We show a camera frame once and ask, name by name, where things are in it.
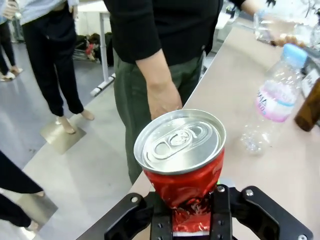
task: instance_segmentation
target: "person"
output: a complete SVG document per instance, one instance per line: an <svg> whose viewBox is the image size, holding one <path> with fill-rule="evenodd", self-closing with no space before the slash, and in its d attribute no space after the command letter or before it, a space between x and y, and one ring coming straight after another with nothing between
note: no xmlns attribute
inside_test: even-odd
<svg viewBox="0 0 320 240"><path fill-rule="evenodd" d="M13 0L0 0L0 9L11 19L19 10ZM69 110L92 121L78 95L73 53L77 34L75 17L79 0L25 0L20 6L24 41L38 86L50 111L57 116L68 134L76 131L64 115L64 101Z"/></svg>
<svg viewBox="0 0 320 240"><path fill-rule="evenodd" d="M20 194L34 194L44 197L44 190L18 168L0 150L0 188ZM35 231L38 223L32 220L23 209L0 193L0 219L17 227Z"/></svg>
<svg viewBox="0 0 320 240"><path fill-rule="evenodd" d="M276 0L266 0L265 2L268 6L268 8L270 7L270 5L272 5L272 7L274 7L276 5Z"/></svg>
<svg viewBox="0 0 320 240"><path fill-rule="evenodd" d="M0 44L2 47L0 47L0 71L2 73L0 81L10 82L22 72L22 69L18 68L16 65L14 49L11 42L9 23L4 16L0 16ZM11 64L10 69L7 66L2 50L4 50Z"/></svg>
<svg viewBox="0 0 320 240"><path fill-rule="evenodd" d="M231 0L250 15L258 0ZM198 84L203 52L209 53L223 0L104 0L115 50L114 94L125 125L129 177L142 169L134 143L153 119L178 110Z"/></svg>

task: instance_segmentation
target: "can lid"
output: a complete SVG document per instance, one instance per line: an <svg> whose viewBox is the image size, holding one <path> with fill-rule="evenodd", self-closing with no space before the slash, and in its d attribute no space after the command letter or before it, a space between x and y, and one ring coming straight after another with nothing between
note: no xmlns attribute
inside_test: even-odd
<svg viewBox="0 0 320 240"><path fill-rule="evenodd" d="M144 140L139 143L143 138L140 135L134 146L136 159L143 167L163 174L182 174L212 160L223 144L220 132L225 134L224 127L207 112L191 111L167 113L158 124L153 121L143 130ZM141 151L137 151L138 144L143 145Z"/></svg>

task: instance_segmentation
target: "leg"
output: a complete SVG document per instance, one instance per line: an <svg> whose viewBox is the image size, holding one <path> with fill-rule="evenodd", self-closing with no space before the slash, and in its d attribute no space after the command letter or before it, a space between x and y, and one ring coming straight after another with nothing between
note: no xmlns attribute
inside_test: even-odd
<svg viewBox="0 0 320 240"><path fill-rule="evenodd" d="M36 26L36 21L22 26L26 49L31 67L51 112L59 117L64 115L64 101L60 95L54 61L49 51L48 39Z"/></svg>
<svg viewBox="0 0 320 240"><path fill-rule="evenodd" d="M3 36L5 37L1 44L11 64L10 72L13 73L15 76L18 76L22 72L22 69L18 68L16 65L15 53L11 42L9 23L7 21L3 24L3 31Z"/></svg>
<svg viewBox="0 0 320 240"><path fill-rule="evenodd" d="M69 109L80 114L84 107L79 99L73 54L76 44L75 22L68 9L48 16L48 36L61 91Z"/></svg>
<svg viewBox="0 0 320 240"><path fill-rule="evenodd" d="M9 28L9 23L6 21L5 23L2 24L3 26L3 39L2 39L2 47L3 50L8 57L11 66L16 65L15 61L15 54L14 54L14 49L12 47L12 42L11 42L11 33L10 33L10 28Z"/></svg>
<svg viewBox="0 0 320 240"><path fill-rule="evenodd" d="M7 73L9 72L9 68L8 68L6 60L4 58L1 46L0 46L0 71L3 76L7 75Z"/></svg>
<svg viewBox="0 0 320 240"><path fill-rule="evenodd" d="M134 144L140 131L151 122L145 79L133 64L118 59L114 96L118 113L125 125L125 150L130 181L133 184L142 168L134 156Z"/></svg>
<svg viewBox="0 0 320 240"><path fill-rule="evenodd" d="M43 189L0 151L0 188L20 194L36 194Z"/></svg>
<svg viewBox="0 0 320 240"><path fill-rule="evenodd" d="M142 129L151 122L147 86L145 78L136 65L121 61L116 54L114 57L114 62L117 63L115 66L116 78L114 80L115 103L121 120L125 125L127 165L129 177L133 184L142 171L134 156L134 144ZM187 63L170 67L172 80L178 89L182 87L183 81L186 82L185 86L182 87L184 99L187 99L185 96L187 96L188 92L192 92L191 86L195 87L197 85L195 83L187 84L187 79L190 80L191 73L195 72L198 64L201 66L199 61L200 58L193 59Z"/></svg>
<svg viewBox="0 0 320 240"><path fill-rule="evenodd" d="M32 220L21 207L0 194L0 219L9 221L17 227L28 228Z"/></svg>
<svg viewBox="0 0 320 240"><path fill-rule="evenodd" d="M203 58L203 55L201 57L196 57L180 66L181 70L185 73L181 85L178 88L183 106L199 83Z"/></svg>
<svg viewBox="0 0 320 240"><path fill-rule="evenodd" d="M5 42L8 40L8 35L6 33L6 23L0 24L0 43L1 45L6 45ZM2 48L0 46L0 71L3 75L1 78L2 81L4 82L9 82L14 79L13 76L9 76L9 68L7 66L6 60L4 58Z"/></svg>

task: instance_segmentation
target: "blue bottle cap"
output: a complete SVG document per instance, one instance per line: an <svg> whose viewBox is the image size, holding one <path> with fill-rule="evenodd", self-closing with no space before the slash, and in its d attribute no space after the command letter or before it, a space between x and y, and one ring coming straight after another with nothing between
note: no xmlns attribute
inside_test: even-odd
<svg viewBox="0 0 320 240"><path fill-rule="evenodd" d="M308 54L302 48L294 44L287 43L283 47L282 57L291 66L302 69L305 66Z"/></svg>

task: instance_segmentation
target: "plastic water bottle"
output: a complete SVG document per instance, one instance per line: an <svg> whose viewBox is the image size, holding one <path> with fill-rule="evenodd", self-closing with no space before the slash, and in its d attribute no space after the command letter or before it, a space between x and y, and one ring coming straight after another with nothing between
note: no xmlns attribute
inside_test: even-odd
<svg viewBox="0 0 320 240"><path fill-rule="evenodd" d="M260 10L254 14L253 26L256 39L262 42L282 40L284 44L290 38L290 42L301 47L313 48L315 41L319 39L318 35L315 36L319 27L316 16L311 20Z"/></svg>
<svg viewBox="0 0 320 240"><path fill-rule="evenodd" d="M301 48L286 44L281 60L265 75L257 91L253 115L244 128L241 141L252 154L263 154L280 132L300 94L302 74L308 54Z"/></svg>

